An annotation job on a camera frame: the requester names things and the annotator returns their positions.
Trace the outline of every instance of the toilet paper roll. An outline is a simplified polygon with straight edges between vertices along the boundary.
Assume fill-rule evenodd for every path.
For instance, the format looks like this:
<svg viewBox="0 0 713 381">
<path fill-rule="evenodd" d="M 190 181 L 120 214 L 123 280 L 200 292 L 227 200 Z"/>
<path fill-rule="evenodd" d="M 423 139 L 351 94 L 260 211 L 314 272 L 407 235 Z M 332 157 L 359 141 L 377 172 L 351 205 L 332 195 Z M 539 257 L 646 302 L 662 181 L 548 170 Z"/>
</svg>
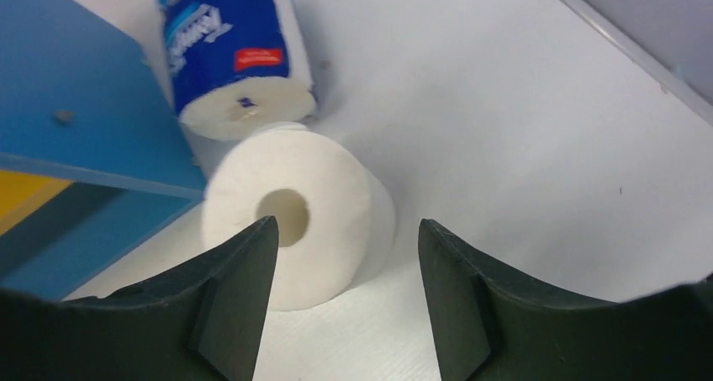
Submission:
<svg viewBox="0 0 713 381">
<path fill-rule="evenodd" d="M 214 140 L 316 109 L 291 0 L 159 0 L 179 120 Z"/>
<path fill-rule="evenodd" d="M 383 261 L 393 243 L 394 207 L 383 185 L 333 140 L 294 127 L 257 133 L 221 162 L 203 205 L 204 245 L 220 245 L 265 215 L 280 230 L 271 310 L 334 298 L 367 255 Z"/>
</svg>

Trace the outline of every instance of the yellow surface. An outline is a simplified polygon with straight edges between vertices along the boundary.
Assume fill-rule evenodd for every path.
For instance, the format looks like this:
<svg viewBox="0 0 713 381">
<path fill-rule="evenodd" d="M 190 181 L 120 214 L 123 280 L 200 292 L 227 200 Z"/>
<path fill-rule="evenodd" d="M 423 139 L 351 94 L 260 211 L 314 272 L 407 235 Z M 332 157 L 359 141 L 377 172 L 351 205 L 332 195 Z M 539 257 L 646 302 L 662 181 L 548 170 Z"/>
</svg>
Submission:
<svg viewBox="0 0 713 381">
<path fill-rule="evenodd" d="M 0 235 L 70 185 L 70 181 L 0 171 Z"/>
</svg>

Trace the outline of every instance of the gray wall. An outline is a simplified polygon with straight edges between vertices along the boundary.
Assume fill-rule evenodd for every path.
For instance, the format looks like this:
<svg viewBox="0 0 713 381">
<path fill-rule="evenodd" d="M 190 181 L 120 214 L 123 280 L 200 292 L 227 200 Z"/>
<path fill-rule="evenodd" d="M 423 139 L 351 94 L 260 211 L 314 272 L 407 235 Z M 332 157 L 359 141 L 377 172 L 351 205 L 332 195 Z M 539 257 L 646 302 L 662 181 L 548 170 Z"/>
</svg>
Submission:
<svg viewBox="0 0 713 381">
<path fill-rule="evenodd" d="M 713 100 L 713 0 L 585 0 Z"/>
</svg>

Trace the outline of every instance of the blue shelf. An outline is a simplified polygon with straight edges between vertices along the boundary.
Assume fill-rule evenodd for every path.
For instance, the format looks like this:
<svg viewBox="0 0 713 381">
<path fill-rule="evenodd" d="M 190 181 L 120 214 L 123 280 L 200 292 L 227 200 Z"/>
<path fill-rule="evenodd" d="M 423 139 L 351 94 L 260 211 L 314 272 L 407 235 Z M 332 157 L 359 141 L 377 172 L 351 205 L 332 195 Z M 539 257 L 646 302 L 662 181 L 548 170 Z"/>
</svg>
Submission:
<svg viewBox="0 0 713 381">
<path fill-rule="evenodd" d="M 72 0 L 0 0 L 0 15 L 0 169 L 113 188 L 96 205 L 67 189 L 74 203 L 0 237 L 0 286 L 59 299 L 199 203 L 205 178 L 128 35 Z"/>
</svg>

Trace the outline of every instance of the brand logo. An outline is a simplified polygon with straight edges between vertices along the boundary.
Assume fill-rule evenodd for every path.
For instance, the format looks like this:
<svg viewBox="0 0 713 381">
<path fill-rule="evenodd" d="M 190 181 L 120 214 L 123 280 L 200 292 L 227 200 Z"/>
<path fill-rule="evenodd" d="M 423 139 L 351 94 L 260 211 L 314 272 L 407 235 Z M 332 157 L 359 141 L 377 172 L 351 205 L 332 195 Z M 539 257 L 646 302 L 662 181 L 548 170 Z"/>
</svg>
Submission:
<svg viewBox="0 0 713 381">
<path fill-rule="evenodd" d="M 186 51 L 199 41 L 213 43 L 222 34 L 233 28 L 223 23 L 220 10 L 208 4 L 201 4 L 190 13 L 168 38 L 168 60 L 171 74 L 178 74 L 186 65 Z"/>
</svg>

